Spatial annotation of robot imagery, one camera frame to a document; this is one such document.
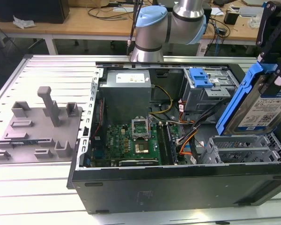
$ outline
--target expansion slot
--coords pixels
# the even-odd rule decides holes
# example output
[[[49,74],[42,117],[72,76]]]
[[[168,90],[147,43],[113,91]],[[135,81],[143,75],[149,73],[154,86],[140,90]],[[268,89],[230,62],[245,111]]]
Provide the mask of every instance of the expansion slot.
[[[162,165],[173,165],[173,155],[172,150],[174,151],[175,148],[173,146],[173,142],[171,140],[171,135],[169,126],[157,126],[157,137],[158,137],[158,146],[159,146],[159,153],[161,157]]]
[[[176,156],[176,150],[175,150],[175,146],[174,146],[174,142],[172,141],[172,134],[170,132],[170,126],[167,124],[166,126],[163,126],[163,129],[165,130],[164,132],[167,135],[167,150],[168,150],[168,154],[172,156],[172,162],[173,163],[177,163],[177,156]]]

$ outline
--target wire bundle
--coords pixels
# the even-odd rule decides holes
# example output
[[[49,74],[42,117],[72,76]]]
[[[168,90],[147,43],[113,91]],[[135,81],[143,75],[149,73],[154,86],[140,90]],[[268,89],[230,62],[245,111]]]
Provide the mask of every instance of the wire bundle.
[[[132,25],[131,25],[131,31],[130,31],[130,35],[127,41],[127,55],[129,55],[129,48],[131,45],[131,41],[132,41],[132,36],[136,27],[136,23],[137,23],[137,19],[139,17],[140,11],[141,11],[141,7],[144,3],[144,0],[135,0],[134,2],[134,7],[133,7],[133,21],[132,21]]]
[[[102,99],[100,100],[100,121],[99,121],[99,124],[98,124],[98,126],[97,126],[97,129],[96,129],[96,131],[95,131],[95,133],[94,133],[94,135],[92,136],[92,138],[94,138],[95,136],[96,136],[96,134],[97,134],[97,132],[98,132],[98,130],[99,130],[99,128],[101,127],[101,124],[102,124],[102,106],[103,106],[103,101],[102,101]]]
[[[126,18],[122,17],[123,15],[128,15],[130,17],[130,13],[133,13],[133,12],[127,12],[127,10],[124,8],[124,7],[116,7],[116,8],[122,8],[124,9],[126,12],[125,13],[122,13],[122,14],[119,14],[119,15],[112,15],[112,16],[98,16],[99,12],[104,12],[104,13],[108,13],[110,11],[113,11],[114,8],[110,9],[110,10],[107,10],[107,11],[103,11],[101,8],[91,8],[88,10],[88,15],[90,15],[91,17],[94,17],[94,18],[97,18],[97,19],[100,19],[100,20],[108,20],[108,21],[116,21],[116,20],[125,20]],[[94,14],[91,14],[91,11],[93,10],[98,10],[97,13],[94,15]]]
[[[161,110],[161,111],[156,111],[156,112],[150,112],[149,114],[155,118],[156,120],[158,121],[162,121],[162,122],[168,122],[168,123],[176,123],[176,124],[185,124],[184,122],[177,122],[177,121],[174,121],[174,120],[163,120],[161,119],[160,117],[157,116],[157,114],[164,114],[165,116],[167,116],[165,113],[169,112],[171,109],[172,109],[172,106],[173,106],[173,99],[172,97],[170,96],[170,94],[164,89],[162,88],[161,86],[159,85],[155,85],[156,87],[160,88],[170,99],[170,106],[165,109],[165,110]]]
[[[230,98],[223,99],[222,101],[218,102],[217,104],[213,105],[211,108],[207,109],[205,112],[203,112],[198,119],[192,124],[191,131],[181,137],[177,143],[178,146],[182,145],[179,154],[183,155],[186,152],[183,152],[184,147],[186,144],[194,137],[194,135],[198,132],[198,128],[208,117],[214,115],[222,105],[226,104],[230,101]]]
[[[225,39],[226,39],[227,37],[229,37],[229,35],[230,35],[230,33],[231,33],[231,30],[230,30],[230,28],[229,28],[226,24],[224,24],[224,23],[221,22],[221,21],[218,21],[218,20],[213,19],[213,18],[210,18],[210,20],[211,20],[211,22],[208,22],[208,23],[210,23],[210,24],[213,25],[213,27],[214,27],[214,37],[213,37],[212,41],[210,42],[208,48],[206,49],[205,55],[207,54],[208,51],[211,51],[211,50],[210,50],[210,47],[211,47],[211,45],[213,44],[214,40],[216,39],[216,41],[215,41],[216,47],[215,47],[215,51],[214,51],[214,55],[216,56],[216,55],[221,51],[221,50],[218,51],[219,39],[221,38],[221,39],[222,39],[222,43],[221,43],[221,44],[224,44],[224,41],[225,41]],[[217,22],[220,23],[220,24],[222,24],[222,25],[224,25],[224,26],[228,29],[228,34],[221,35],[221,34],[219,33],[219,28],[218,28],[217,25],[216,25]]]

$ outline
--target desk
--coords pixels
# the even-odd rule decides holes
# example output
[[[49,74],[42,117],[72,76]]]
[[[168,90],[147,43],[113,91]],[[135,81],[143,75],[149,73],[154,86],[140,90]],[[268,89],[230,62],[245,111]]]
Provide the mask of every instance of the desk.
[[[224,15],[212,15],[211,17],[220,21],[224,22],[224,17],[226,15],[226,10],[231,6],[235,7],[244,7],[244,3],[241,3],[240,1],[235,1],[230,4],[225,4],[224,7],[220,8],[223,12]],[[224,41],[224,44],[228,45],[256,45],[256,38],[258,35],[258,30],[259,29],[252,29],[248,25],[249,18],[247,17],[238,17],[236,24],[235,25],[227,25],[230,28],[230,35],[227,37]],[[217,23],[217,27],[222,27],[227,29],[224,25],[220,24],[219,22]],[[211,40],[214,38],[214,28],[213,25],[208,24],[208,27],[206,29],[206,33],[203,36],[203,38],[200,40],[200,45],[199,49],[197,52],[197,56],[204,56],[208,44],[211,42]]]
[[[241,2],[234,2],[235,6],[243,6]],[[102,16],[118,15],[119,12],[102,13]],[[120,40],[127,41],[130,34],[132,20],[104,21],[88,15],[86,8],[72,7],[68,18],[63,24],[50,24],[37,22],[36,27],[20,29],[12,22],[0,22],[0,28],[11,38],[43,38],[46,41],[49,54],[58,54],[54,39],[80,39],[80,40]],[[224,16],[216,16],[217,20],[223,21]],[[235,26],[229,25],[230,36],[225,44],[255,45],[258,29],[251,29],[247,25],[248,18],[239,17]],[[197,55],[205,53],[207,45],[214,37],[214,29],[211,24],[200,40]]]
[[[228,57],[164,57],[165,62],[236,63],[244,71],[255,58]],[[0,91],[0,135],[12,117],[10,108],[17,100],[27,100],[30,106],[39,103],[37,95],[27,95],[27,89],[37,90],[40,85],[51,86],[58,106],[78,102],[88,107],[91,83],[89,76],[75,80],[73,72],[93,71],[94,61],[128,62],[126,56],[33,56],[23,59]],[[47,79],[25,71],[43,72]],[[173,225],[231,224],[281,225],[281,193],[258,207],[139,212],[89,215],[75,190],[66,188],[70,162],[0,165],[0,225]]]

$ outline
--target cable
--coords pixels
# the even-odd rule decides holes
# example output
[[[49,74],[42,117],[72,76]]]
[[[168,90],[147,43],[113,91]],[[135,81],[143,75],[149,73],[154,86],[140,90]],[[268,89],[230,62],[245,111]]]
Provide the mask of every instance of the cable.
[[[13,45],[13,43],[11,42],[11,43],[10,43],[10,46],[9,46],[9,48],[8,48],[8,51],[7,51],[7,57],[8,57],[8,55],[9,55],[9,51],[10,51],[12,45]]]
[[[4,34],[4,36],[6,36],[6,37],[8,38],[8,40],[10,40],[11,43],[13,43],[13,45],[24,55],[24,52],[12,41],[12,39],[11,39],[9,36],[7,36],[7,34],[6,34],[1,28],[0,28],[0,31],[1,31],[1,33]]]
[[[168,112],[172,108],[172,106],[173,106],[173,99],[169,95],[169,93],[165,89],[163,89],[161,86],[159,86],[159,85],[155,85],[155,86],[160,88],[169,97],[169,99],[170,99],[170,106],[167,109],[165,109],[165,110],[157,111],[157,112],[150,112],[149,114],[162,114],[162,113]]]
[[[194,135],[197,133],[198,131],[196,130],[187,140],[186,142],[182,145],[179,155],[192,155],[191,152],[183,152],[184,147],[186,146],[186,144],[189,142],[189,140],[191,140],[192,137],[194,137]]]
[[[176,123],[176,124],[181,124],[181,125],[184,125],[184,123],[180,123],[180,122],[177,122],[177,121],[174,121],[174,120],[163,120],[161,118],[159,118],[158,116],[156,115],[153,115],[153,114],[150,114],[153,118],[155,118],[156,120],[158,121],[162,121],[162,122],[168,122],[168,123]]]
[[[215,114],[218,111],[218,108],[220,108],[223,104],[229,102],[231,99],[230,98],[226,98],[223,99],[222,101],[218,102],[217,104],[213,105],[212,107],[210,107],[209,109],[205,110],[199,117],[198,119],[193,123],[192,127],[191,127],[191,132],[189,132],[188,134],[185,134],[184,136],[182,136],[180,139],[177,140],[177,144],[181,145],[182,143],[185,143],[184,140],[186,140],[193,132],[193,129],[197,129],[202,122],[204,122],[208,117],[212,116],[213,114]]]
[[[201,147],[204,148],[204,145],[203,145],[203,144],[201,144],[196,138],[194,138],[194,139],[195,139],[195,141],[196,141]]]
[[[187,120],[182,120],[182,114],[183,114],[182,112],[179,114],[179,121],[180,121],[181,123],[184,123],[184,124],[188,123]]]
[[[131,25],[131,31],[130,31],[129,38],[127,40],[127,55],[129,55],[129,48],[130,48],[130,45],[132,42],[132,36],[133,36],[134,30],[136,27],[136,23],[137,23],[143,2],[144,2],[144,0],[141,0],[141,2],[140,2],[140,0],[137,0],[137,1],[135,0],[135,2],[134,2],[133,22]]]
[[[98,12],[97,12],[96,15],[90,13],[90,12],[91,12],[92,10],[94,10],[94,9],[97,9],[97,10],[98,10]],[[123,8],[123,9],[126,11],[126,13],[122,13],[122,14],[119,14],[119,15],[112,15],[112,16],[106,16],[106,17],[104,17],[104,16],[97,16],[97,15],[99,14],[99,11],[102,11],[101,9],[98,9],[98,8],[91,8],[90,10],[88,10],[88,15],[90,15],[90,16],[92,16],[92,17],[94,17],[94,18],[100,19],[100,20],[111,20],[111,21],[114,21],[114,20],[123,20],[123,19],[125,19],[125,18],[121,17],[122,15],[127,15],[127,14],[130,14],[130,13],[133,13],[133,12],[127,12],[127,10],[126,10],[125,8]]]
[[[221,34],[219,34],[218,27],[216,26],[216,22],[219,22],[219,23],[221,23],[222,25],[224,25],[225,27],[227,27],[227,29],[228,29],[228,31],[229,31],[228,34],[225,34],[224,36],[221,35]],[[208,51],[211,51],[211,50],[210,50],[211,45],[213,44],[213,42],[214,42],[214,40],[215,40],[215,37],[217,36],[217,38],[216,38],[216,44],[217,44],[217,46],[216,46],[216,50],[215,50],[215,54],[214,54],[214,55],[216,56],[216,55],[222,50],[222,47],[221,47],[221,49],[219,50],[219,52],[217,52],[217,50],[218,50],[218,37],[222,38],[222,44],[224,44],[224,41],[225,41],[225,39],[226,39],[227,37],[229,37],[229,35],[230,35],[230,33],[231,33],[231,30],[230,30],[230,28],[229,28],[226,24],[224,24],[224,23],[222,23],[221,21],[218,21],[218,20],[216,20],[216,19],[214,19],[214,18],[211,18],[211,22],[208,22],[208,23],[210,23],[210,24],[213,25],[213,27],[214,27],[214,37],[213,37],[211,43],[209,44],[208,48],[206,49],[205,55],[207,54]]]
[[[96,129],[94,135],[92,136],[92,138],[94,138],[94,137],[96,136],[96,134],[97,134],[97,132],[98,132],[100,126],[101,126],[101,122],[102,122],[102,105],[103,105],[103,101],[102,101],[102,99],[101,99],[101,100],[100,100],[100,121],[99,121],[98,127],[97,127],[97,129]]]

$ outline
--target black cable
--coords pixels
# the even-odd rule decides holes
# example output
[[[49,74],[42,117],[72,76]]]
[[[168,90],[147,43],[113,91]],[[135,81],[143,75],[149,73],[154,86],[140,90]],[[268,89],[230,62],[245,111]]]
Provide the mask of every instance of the black cable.
[[[6,34],[1,28],[0,28],[0,31],[1,31],[2,34],[4,34],[4,36],[6,36],[6,37],[8,38],[9,41],[11,41],[11,43],[13,43],[13,45],[14,45],[23,55],[25,55],[24,52],[12,41],[12,39],[11,39],[9,36],[7,36],[7,34]]]
[[[122,14],[119,14],[119,15],[112,15],[112,16],[106,16],[106,17],[103,17],[103,16],[96,16],[96,15],[93,15],[90,13],[90,11],[94,10],[94,9],[98,9],[98,8],[91,8],[89,11],[88,11],[88,15],[94,17],[94,18],[97,18],[97,19],[111,19],[111,18],[115,18],[115,17],[119,17],[119,16],[122,16],[122,15],[127,15],[129,13],[132,13],[132,12],[127,12],[127,13],[122,13]]]
[[[135,27],[136,27],[136,23],[137,23],[137,20],[138,20],[138,17],[139,17],[140,11],[141,11],[141,6],[142,6],[143,2],[144,2],[144,0],[137,0],[136,11],[133,11],[133,22],[132,22],[132,26],[131,26],[131,32],[130,32],[130,35],[129,35],[129,39],[128,39],[128,41],[130,41],[130,42],[132,40],[132,36],[133,36],[134,30],[135,30]],[[130,45],[127,45],[127,55],[129,55],[129,47],[130,47]]]
[[[228,31],[229,31],[229,34],[228,34],[228,35],[225,34],[225,36],[221,36],[221,35],[220,35],[220,37],[225,37],[225,38],[229,37],[229,35],[231,34],[231,30],[230,30],[230,28],[229,28],[226,24],[224,24],[223,22],[218,21],[218,20],[216,20],[216,19],[213,19],[213,18],[211,18],[211,20],[212,20],[212,21],[215,21],[215,26],[216,26],[216,23],[218,22],[218,23],[224,25],[225,27],[227,27],[227,29],[228,29]]]
[[[204,122],[207,118],[209,118],[210,116],[214,115],[219,108],[223,105],[226,104],[230,101],[230,98],[225,98],[222,101],[219,101],[217,104],[213,105],[212,107],[210,107],[209,109],[205,110],[199,117],[198,119],[193,123],[192,127],[191,127],[191,132],[185,134],[184,136],[181,137],[181,140],[187,140],[188,137],[190,135],[192,135],[197,129],[197,127],[199,127],[201,125],[202,122]]]
[[[214,27],[214,37],[213,37],[213,39],[212,39],[212,42],[209,44],[208,48],[206,49],[205,55],[207,54],[208,51],[211,51],[210,48],[211,48],[211,45],[213,44],[213,42],[214,42],[214,40],[215,40],[216,35],[219,36],[220,38],[222,38],[222,44],[224,44],[225,39],[226,39],[227,37],[229,37],[229,35],[230,35],[230,33],[231,33],[230,28],[229,28],[226,24],[224,24],[224,23],[222,23],[221,21],[218,21],[218,20],[216,20],[216,19],[214,19],[214,18],[210,18],[210,20],[211,20],[211,22],[208,22],[208,23],[210,23],[210,24],[213,25],[213,27]],[[225,34],[224,36],[221,35],[221,34],[219,34],[219,32],[217,31],[218,28],[217,28],[217,26],[216,26],[216,22],[219,22],[219,23],[221,23],[222,25],[224,25],[225,27],[227,27],[227,29],[228,29],[228,31],[229,31],[228,34]]]
[[[212,41],[210,42],[209,46],[207,47],[207,49],[206,49],[206,52],[205,52],[204,56],[205,56],[205,55],[207,54],[207,52],[209,51],[209,49],[210,49],[211,45],[212,45],[212,44],[213,44],[213,42],[214,42],[215,36],[216,36],[216,28],[215,28],[215,24],[214,24],[214,23],[212,23],[212,22],[208,22],[208,23],[212,24],[212,25],[213,25],[213,27],[214,27],[214,38],[212,39]]]

